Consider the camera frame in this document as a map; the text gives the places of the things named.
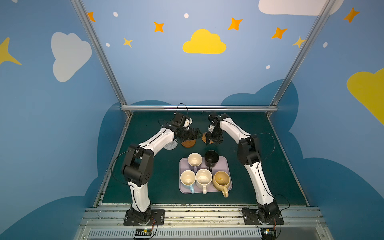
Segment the lilac ceramic mug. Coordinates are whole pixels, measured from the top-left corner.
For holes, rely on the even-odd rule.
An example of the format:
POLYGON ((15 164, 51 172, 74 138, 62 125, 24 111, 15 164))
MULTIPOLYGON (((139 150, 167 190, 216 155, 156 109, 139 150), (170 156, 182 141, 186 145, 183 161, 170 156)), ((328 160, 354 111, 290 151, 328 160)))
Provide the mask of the lilac ceramic mug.
POLYGON ((188 164, 189 164, 190 170, 193 171, 194 173, 197 173, 197 171, 200 169, 202 162, 203 162, 203 158, 198 153, 191 153, 188 156, 188 164))

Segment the tan woven rattan coaster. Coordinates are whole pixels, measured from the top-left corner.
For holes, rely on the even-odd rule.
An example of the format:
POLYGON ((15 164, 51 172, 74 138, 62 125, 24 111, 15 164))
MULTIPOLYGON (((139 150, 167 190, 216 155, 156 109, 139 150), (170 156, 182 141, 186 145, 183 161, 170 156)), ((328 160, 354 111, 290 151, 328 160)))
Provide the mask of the tan woven rattan coaster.
POLYGON ((207 138, 206 138, 206 134, 207 134, 207 132, 203 133, 203 135, 202 135, 202 141, 203 141, 205 144, 208 143, 208 142, 207 142, 207 138))

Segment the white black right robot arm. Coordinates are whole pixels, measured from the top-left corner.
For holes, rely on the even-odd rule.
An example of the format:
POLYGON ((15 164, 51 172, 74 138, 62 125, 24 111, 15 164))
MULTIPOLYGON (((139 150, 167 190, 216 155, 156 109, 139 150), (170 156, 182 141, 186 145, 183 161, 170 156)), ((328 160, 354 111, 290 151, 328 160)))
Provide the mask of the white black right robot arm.
POLYGON ((238 144, 237 156, 240 163, 246 168, 253 184, 257 206, 258 220, 261 224, 269 224, 280 213, 278 203, 271 193, 265 178, 260 139, 239 127, 227 114, 210 114, 209 130, 206 133, 206 142, 220 144, 223 142, 223 132, 226 132, 238 144))

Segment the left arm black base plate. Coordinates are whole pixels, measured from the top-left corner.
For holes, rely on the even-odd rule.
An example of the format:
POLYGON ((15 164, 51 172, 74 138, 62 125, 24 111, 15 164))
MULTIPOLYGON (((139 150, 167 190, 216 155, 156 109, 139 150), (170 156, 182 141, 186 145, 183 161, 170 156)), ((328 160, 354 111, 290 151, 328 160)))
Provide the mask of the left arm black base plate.
POLYGON ((124 218, 124 226, 162 226, 165 220, 165 211, 164 210, 151 210, 148 209, 144 213, 130 208, 124 218))

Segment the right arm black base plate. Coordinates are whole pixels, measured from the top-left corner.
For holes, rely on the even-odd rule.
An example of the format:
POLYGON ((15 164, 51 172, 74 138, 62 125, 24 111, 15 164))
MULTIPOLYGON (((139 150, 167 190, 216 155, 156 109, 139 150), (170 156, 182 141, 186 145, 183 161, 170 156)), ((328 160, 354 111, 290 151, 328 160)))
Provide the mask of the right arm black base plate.
POLYGON ((281 213, 268 214, 263 210, 242 208, 243 219, 246 225, 284 225, 281 213))

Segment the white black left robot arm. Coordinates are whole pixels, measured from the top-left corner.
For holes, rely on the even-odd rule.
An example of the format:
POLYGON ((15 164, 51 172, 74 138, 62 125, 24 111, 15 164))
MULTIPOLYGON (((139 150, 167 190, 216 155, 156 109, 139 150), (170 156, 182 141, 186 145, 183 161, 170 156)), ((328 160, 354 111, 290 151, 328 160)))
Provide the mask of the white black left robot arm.
POLYGON ((121 174, 130 187, 132 204, 129 215, 140 223, 149 221, 152 215, 148 182, 154 172, 154 158, 167 144, 175 139, 192 141, 202 136, 198 128, 192 128, 193 120, 175 113, 170 123, 164 124, 151 138, 138 145, 132 144, 124 158, 121 174))

